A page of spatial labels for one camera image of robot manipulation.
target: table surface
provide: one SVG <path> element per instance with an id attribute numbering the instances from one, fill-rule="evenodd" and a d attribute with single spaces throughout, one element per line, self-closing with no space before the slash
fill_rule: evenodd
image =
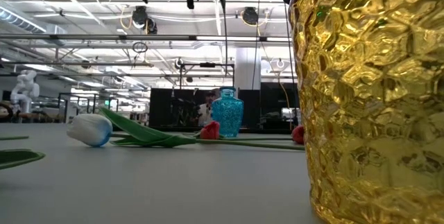
<path id="1" fill-rule="evenodd" d="M 0 171 L 1 223 L 323 223 L 309 204 L 303 152 L 223 145 L 89 148 L 65 131 L 60 123 L 0 124 L 1 135 L 30 136 L 2 141 L 1 149 L 46 154 Z"/>

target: blue vase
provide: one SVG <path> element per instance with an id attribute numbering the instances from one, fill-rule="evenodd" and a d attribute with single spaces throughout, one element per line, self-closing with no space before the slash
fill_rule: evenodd
<path id="1" fill-rule="evenodd" d="M 221 87 L 221 97 L 212 104 L 212 118 L 221 125 L 219 133 L 236 137 L 242 124 L 244 102 L 234 97 L 234 87 Z"/>

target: red tulip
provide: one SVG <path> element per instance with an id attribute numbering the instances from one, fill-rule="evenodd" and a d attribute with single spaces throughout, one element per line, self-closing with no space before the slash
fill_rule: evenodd
<path id="1" fill-rule="evenodd" d="M 304 126 L 298 126 L 291 132 L 291 137 L 296 144 L 304 144 Z"/>
<path id="2" fill-rule="evenodd" d="M 200 138 L 201 139 L 218 139 L 220 127 L 221 127 L 221 125 L 218 122 L 212 121 L 210 124 L 203 127 L 203 129 L 200 131 Z"/>

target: gold vase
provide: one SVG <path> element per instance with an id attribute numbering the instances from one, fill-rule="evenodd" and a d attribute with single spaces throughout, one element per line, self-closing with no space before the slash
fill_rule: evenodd
<path id="1" fill-rule="evenodd" d="M 444 223 L 444 0 L 293 0 L 311 203 Z"/>

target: tulip stem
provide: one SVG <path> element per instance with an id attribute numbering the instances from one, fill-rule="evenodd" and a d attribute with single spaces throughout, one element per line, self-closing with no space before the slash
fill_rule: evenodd
<path id="1" fill-rule="evenodd" d="M 19 140 L 19 139 L 28 139 L 29 136 L 23 137 L 0 137 L 0 141 L 8 141 L 8 140 Z"/>
<path id="2" fill-rule="evenodd" d="M 208 140 L 208 139 L 196 139 L 198 144 L 227 144 L 227 145 L 237 145 L 237 146 L 249 146 L 258 148 L 279 148 L 287 150 L 305 150 L 302 145 L 299 146 L 286 146 L 286 145 L 275 145 L 275 144 L 255 144 L 250 142 L 242 141 L 228 141 L 228 140 Z"/>
<path id="3" fill-rule="evenodd" d="M 291 137 L 280 137 L 280 138 L 222 138 L 222 140 L 227 140 L 227 141 L 291 141 L 292 138 Z"/>

